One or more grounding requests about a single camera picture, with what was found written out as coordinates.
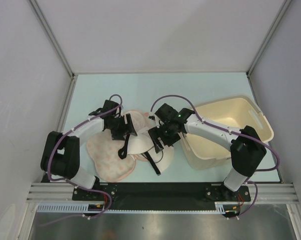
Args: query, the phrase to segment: pink patterned fabric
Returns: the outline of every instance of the pink patterned fabric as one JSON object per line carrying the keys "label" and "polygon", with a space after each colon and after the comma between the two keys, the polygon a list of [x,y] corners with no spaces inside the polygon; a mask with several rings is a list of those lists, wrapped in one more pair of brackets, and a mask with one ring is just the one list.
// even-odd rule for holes
{"label": "pink patterned fabric", "polygon": [[[151,128],[152,124],[146,115],[136,110],[127,111],[136,132]],[[111,131],[106,129],[97,133],[87,141],[87,152],[95,163],[98,176],[107,182],[118,182],[126,178],[136,166],[134,155],[120,159],[118,150],[124,146],[124,141],[112,140]]]}

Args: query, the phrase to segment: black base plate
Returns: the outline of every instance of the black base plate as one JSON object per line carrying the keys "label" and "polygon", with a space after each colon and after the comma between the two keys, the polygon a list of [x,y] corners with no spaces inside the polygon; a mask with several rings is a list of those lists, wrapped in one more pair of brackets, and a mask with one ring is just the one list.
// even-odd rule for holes
{"label": "black base plate", "polygon": [[[225,199],[219,194],[221,184],[201,182],[101,183],[101,190],[111,195],[112,210],[133,211],[207,211],[215,202],[238,202],[237,195]],[[74,189],[73,201],[103,201],[102,194]],[[238,190],[245,202],[251,201],[247,186]]]}

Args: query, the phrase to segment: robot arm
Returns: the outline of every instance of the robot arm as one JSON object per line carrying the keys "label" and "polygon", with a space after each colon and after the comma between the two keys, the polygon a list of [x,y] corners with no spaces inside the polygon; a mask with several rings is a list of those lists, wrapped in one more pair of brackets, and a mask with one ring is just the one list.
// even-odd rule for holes
{"label": "robot arm", "polygon": [[[106,100],[103,108],[99,108],[89,114],[88,122],[77,129],[73,129],[57,148],[51,161],[50,172],[70,180],[72,183],[86,189],[100,188],[100,180],[93,174],[88,173],[80,166],[80,147],[93,135],[109,129],[113,140],[124,140],[124,136],[131,134],[137,136],[130,114],[121,115],[121,108],[102,117],[101,113],[114,109],[119,104]],[[48,170],[48,163],[52,151],[63,136],[61,132],[52,131],[48,134],[40,167]]]}
{"label": "robot arm", "polygon": [[260,140],[256,131],[250,126],[239,129],[204,117],[199,119],[190,109],[183,108],[177,112],[166,103],[155,112],[155,119],[157,119],[157,126],[151,128],[148,133],[157,152],[163,149],[162,143],[171,146],[180,140],[179,133],[197,135],[227,149],[231,153],[232,169],[223,185],[232,192],[236,192],[245,180],[253,175],[266,155],[264,146],[237,135],[244,134]]}
{"label": "robot arm", "polygon": [[[100,188],[99,179],[80,167],[80,146],[91,136],[105,129],[111,131],[114,140],[124,140],[124,136],[127,134],[137,135],[131,116],[129,114],[125,117],[121,116],[120,107],[118,108],[119,112],[115,110],[102,117],[97,117],[100,113],[106,113],[116,106],[118,103],[106,100],[103,108],[89,114],[95,117],[90,117],[86,124],[73,130],[62,140],[51,161],[50,171],[52,174],[62,176],[86,189],[98,190]],[[179,133],[201,136],[230,151],[232,169],[223,185],[232,192],[236,192],[243,182],[253,175],[266,154],[266,149],[262,145],[236,135],[236,133],[244,134],[260,140],[256,131],[249,126],[239,129],[205,118],[200,120],[194,111],[183,108],[177,112],[166,103],[156,111],[155,119],[157,126],[148,130],[148,133],[156,152],[163,150],[163,145],[171,146],[179,141],[181,139]],[[44,171],[47,171],[51,153],[62,136],[62,133],[55,131],[48,135],[40,164]]]}

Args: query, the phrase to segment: light blue table surface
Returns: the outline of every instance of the light blue table surface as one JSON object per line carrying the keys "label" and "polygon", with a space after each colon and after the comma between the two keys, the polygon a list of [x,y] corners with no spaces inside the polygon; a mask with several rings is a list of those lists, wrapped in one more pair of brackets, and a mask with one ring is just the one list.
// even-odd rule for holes
{"label": "light blue table surface", "polygon": [[[130,73],[130,74],[83,74],[79,75],[67,113],[64,131],[85,120],[88,114],[103,106],[112,94],[123,98],[124,111],[135,109],[149,112],[153,102],[168,94],[178,94],[190,99],[194,105],[236,95],[253,94],[243,72],[238,73]],[[176,110],[189,107],[179,98],[163,99],[162,103]],[[80,165],[96,175],[94,162],[85,144],[80,148]],[[267,150],[259,168],[271,168],[274,159]],[[135,170],[122,182],[222,182],[231,169],[226,165],[195,170],[189,165],[180,143],[174,145],[174,159],[169,168],[157,176],[148,162],[137,160]],[[277,171],[256,172],[256,182],[279,182]]]}

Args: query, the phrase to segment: white plastic basket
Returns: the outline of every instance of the white plastic basket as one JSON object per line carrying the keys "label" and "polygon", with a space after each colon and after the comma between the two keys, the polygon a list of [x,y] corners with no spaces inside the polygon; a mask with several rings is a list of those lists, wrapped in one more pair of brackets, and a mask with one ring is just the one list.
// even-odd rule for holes
{"label": "white plastic basket", "polygon": [[[231,127],[253,127],[265,143],[272,140],[273,129],[261,109],[247,96],[239,95],[196,106],[205,118]],[[231,153],[222,146],[193,134],[181,135],[181,146],[190,166],[208,169],[230,163]]]}

